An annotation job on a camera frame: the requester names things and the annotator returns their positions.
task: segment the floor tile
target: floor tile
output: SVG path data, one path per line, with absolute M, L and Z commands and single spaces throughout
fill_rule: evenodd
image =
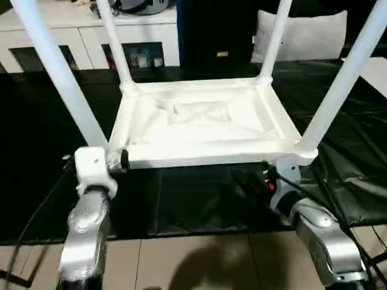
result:
M 142 240 L 136 290 L 258 289 L 247 236 Z
M 9 260 L 11 259 L 12 253 L 14 251 L 14 246 L 0 246 L 0 269 L 7 270 Z M 22 246 L 19 250 L 16 263 L 13 268 L 13 274 L 19 276 L 23 270 L 23 267 L 27 261 L 27 257 L 31 251 L 30 246 Z M 10 289 L 17 289 L 16 286 L 10 285 Z M 0 289 L 5 289 L 5 282 L 0 280 Z
M 378 225 L 374 227 L 379 236 L 387 244 L 387 227 L 385 225 Z M 357 236 L 360 244 L 372 257 L 380 254 L 383 251 L 382 244 L 378 240 L 372 227 L 356 227 L 353 232 Z
M 137 275 L 140 240 L 108 242 L 103 288 L 134 290 Z
M 323 290 L 309 252 L 295 232 L 251 236 L 262 290 Z
M 32 290 L 55 289 L 59 279 L 59 262 L 63 245 L 34 246 L 22 272 L 28 279 L 34 269 Z M 137 274 L 139 240 L 108 242 L 104 289 L 134 290 Z
M 374 229 L 379 234 L 382 241 L 384 241 L 384 243 L 387 245 L 386 225 L 378 225 L 378 226 L 375 226 Z M 356 237 L 358 238 L 360 244 L 364 247 L 364 249 L 371 257 L 375 257 L 376 255 L 386 250 L 386 248 L 382 246 L 382 243 L 379 241 L 372 227 L 357 227 L 357 228 L 353 228 L 352 230 L 355 233 Z M 378 267 L 382 271 L 382 273 L 384 273 L 384 275 L 387 276 L 387 261 L 379 263 Z M 384 288 L 381 284 L 381 281 L 379 281 L 377 277 L 376 277 L 376 282 L 377 282 L 378 289 Z
M 31 290 L 53 290 L 58 283 L 58 268 L 63 245 L 34 246 L 21 276 L 32 279 Z

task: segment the wire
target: wire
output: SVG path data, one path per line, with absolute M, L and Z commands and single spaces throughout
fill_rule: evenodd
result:
M 283 180 L 284 182 L 286 182 L 287 184 L 293 186 L 294 188 L 298 189 L 300 192 L 304 193 L 306 196 L 308 196 L 309 198 L 312 196 L 312 194 L 304 189 L 303 187 L 301 187 L 300 185 L 290 181 L 289 179 L 287 179 L 286 177 L 280 175 L 279 173 L 277 173 L 277 177 L 281 180 Z M 369 256 L 369 254 L 366 252 L 366 250 L 364 249 L 363 246 L 361 246 L 361 244 L 359 243 L 359 241 L 356 239 L 355 235 L 353 235 L 353 232 L 351 231 L 350 229 L 350 225 L 344 215 L 344 211 L 343 209 L 341 208 L 341 206 L 339 205 L 337 199 L 332 196 L 332 195 L 329 195 L 331 200 L 329 201 L 331 203 L 331 205 L 334 205 L 332 206 L 332 208 L 335 210 L 335 211 L 338 211 L 338 213 L 336 212 L 336 216 L 338 216 L 338 221 L 340 223 L 340 227 L 343 228 L 343 231 L 354 241 L 354 243 L 356 244 L 356 246 L 358 247 L 359 249 L 359 253 L 360 253 L 360 256 L 366 266 L 366 271 L 367 271 L 367 275 L 368 275 L 368 278 L 369 278 L 369 281 L 372 283 L 372 286 L 374 287 L 374 289 L 376 289 L 376 284 L 374 282 L 374 277 L 372 276 L 372 273 L 371 273 L 371 270 L 369 268 L 369 264 L 371 264 L 371 266 L 374 268 L 378 278 L 381 280 L 381 282 L 384 284 L 385 288 L 387 289 L 387 279 L 386 277 L 383 275 L 383 273 L 381 272 L 381 270 L 379 269 L 379 267 L 372 261 L 372 258 Z
M 10 275 L 13 271 L 14 266 L 15 266 L 15 261 L 16 261 L 16 258 L 18 257 L 19 250 L 20 250 L 22 240 L 24 238 L 25 233 L 27 232 L 27 230 L 30 227 L 33 220 L 35 219 L 36 215 L 42 209 L 43 205 L 45 205 L 45 203 L 49 200 L 50 196 L 55 192 L 55 189 L 57 189 L 58 185 L 62 182 L 64 177 L 67 176 L 67 173 L 70 171 L 70 168 L 71 168 L 71 166 L 69 165 L 69 163 L 67 163 L 67 165 L 63 168 L 64 171 L 62 172 L 62 174 L 60 175 L 58 180 L 55 182 L 55 184 L 51 188 L 50 192 L 46 195 L 44 200 L 39 204 L 37 209 L 35 209 L 34 213 L 31 215 L 30 219 L 28 220 L 27 224 L 25 225 L 24 229 L 22 230 L 22 233 L 20 234 L 18 241 L 16 242 L 15 249 L 13 250 L 11 259 L 10 259 L 9 264 L 8 264 L 8 271 L 7 271 L 7 275 L 5 277 L 5 290 L 9 290 Z

